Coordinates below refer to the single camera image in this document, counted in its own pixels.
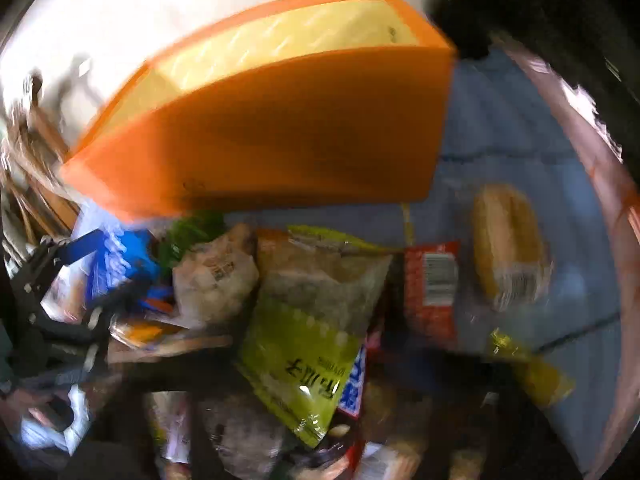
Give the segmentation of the green sunflower seed bag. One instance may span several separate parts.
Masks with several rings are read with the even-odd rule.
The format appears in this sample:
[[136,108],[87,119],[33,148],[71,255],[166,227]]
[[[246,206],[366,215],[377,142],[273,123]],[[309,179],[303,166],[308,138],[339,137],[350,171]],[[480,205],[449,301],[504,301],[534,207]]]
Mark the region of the green sunflower seed bag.
[[236,367],[304,445],[324,438],[356,361],[393,249],[315,226],[260,229],[256,304]]

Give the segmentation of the beige crumpled snack bag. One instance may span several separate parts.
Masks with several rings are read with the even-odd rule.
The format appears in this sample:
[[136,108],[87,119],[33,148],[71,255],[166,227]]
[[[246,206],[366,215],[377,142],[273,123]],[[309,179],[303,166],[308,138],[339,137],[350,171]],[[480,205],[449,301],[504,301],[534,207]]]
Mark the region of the beige crumpled snack bag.
[[226,325],[240,314],[259,280],[254,247],[254,231],[239,223],[184,255],[172,270],[180,323]]

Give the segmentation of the red snack packet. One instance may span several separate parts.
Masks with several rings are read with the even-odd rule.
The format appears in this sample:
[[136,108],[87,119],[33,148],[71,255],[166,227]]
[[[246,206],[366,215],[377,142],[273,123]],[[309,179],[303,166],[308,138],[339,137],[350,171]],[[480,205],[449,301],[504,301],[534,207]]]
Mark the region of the red snack packet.
[[404,252],[404,312],[413,333],[436,346],[456,345],[454,300],[459,283],[458,252],[455,240],[435,245],[419,245]]

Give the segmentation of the orange storage box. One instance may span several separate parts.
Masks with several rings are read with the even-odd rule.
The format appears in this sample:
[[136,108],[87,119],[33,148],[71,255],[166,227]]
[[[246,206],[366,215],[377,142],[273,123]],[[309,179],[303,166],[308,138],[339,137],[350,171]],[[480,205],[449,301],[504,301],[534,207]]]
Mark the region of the orange storage box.
[[124,221],[420,202],[456,49],[404,0],[276,0],[146,60],[66,157]]

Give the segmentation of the wrapped bread roll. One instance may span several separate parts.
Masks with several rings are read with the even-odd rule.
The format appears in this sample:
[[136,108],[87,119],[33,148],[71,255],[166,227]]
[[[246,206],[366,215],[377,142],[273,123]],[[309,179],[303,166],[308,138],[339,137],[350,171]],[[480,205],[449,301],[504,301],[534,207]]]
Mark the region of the wrapped bread roll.
[[527,196],[510,184],[485,184],[471,217],[474,269],[486,302],[503,312],[543,297],[553,263]]

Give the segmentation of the blue quilted table mat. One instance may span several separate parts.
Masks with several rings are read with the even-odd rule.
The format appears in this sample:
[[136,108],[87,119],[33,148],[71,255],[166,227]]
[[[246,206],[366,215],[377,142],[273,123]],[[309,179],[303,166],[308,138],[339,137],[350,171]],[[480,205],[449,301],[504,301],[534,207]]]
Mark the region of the blue quilted table mat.
[[[470,205],[487,183],[507,183],[532,204],[553,272],[536,304],[495,312],[475,288]],[[420,244],[461,245],[458,344],[483,350],[503,330],[574,380],[549,412],[581,472],[593,470],[620,368],[620,286],[602,208],[584,166],[525,73],[501,50],[454,70],[442,154],[426,200],[396,205],[281,209],[230,214],[230,222],[284,228],[325,226],[400,247],[411,223]]]

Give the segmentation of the blue snack packet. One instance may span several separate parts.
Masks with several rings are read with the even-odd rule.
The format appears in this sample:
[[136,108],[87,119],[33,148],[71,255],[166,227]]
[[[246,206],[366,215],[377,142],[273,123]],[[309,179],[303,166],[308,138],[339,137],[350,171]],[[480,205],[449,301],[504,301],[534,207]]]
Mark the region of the blue snack packet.
[[90,226],[98,226],[101,238],[88,266],[86,303],[122,284],[148,278],[152,281],[148,296],[140,298],[134,308],[140,312],[163,312],[163,287],[155,289],[160,265],[152,257],[156,242],[153,234],[147,229],[128,229],[104,211],[88,220]]

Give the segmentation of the yellow small snack packet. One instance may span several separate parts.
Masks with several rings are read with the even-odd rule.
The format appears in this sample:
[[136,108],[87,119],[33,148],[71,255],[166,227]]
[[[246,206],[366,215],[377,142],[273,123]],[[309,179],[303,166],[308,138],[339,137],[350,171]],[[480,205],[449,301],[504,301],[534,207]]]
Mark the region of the yellow small snack packet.
[[538,408],[548,408],[574,391],[575,383],[568,376],[498,328],[489,335],[488,351],[512,365],[518,382]]

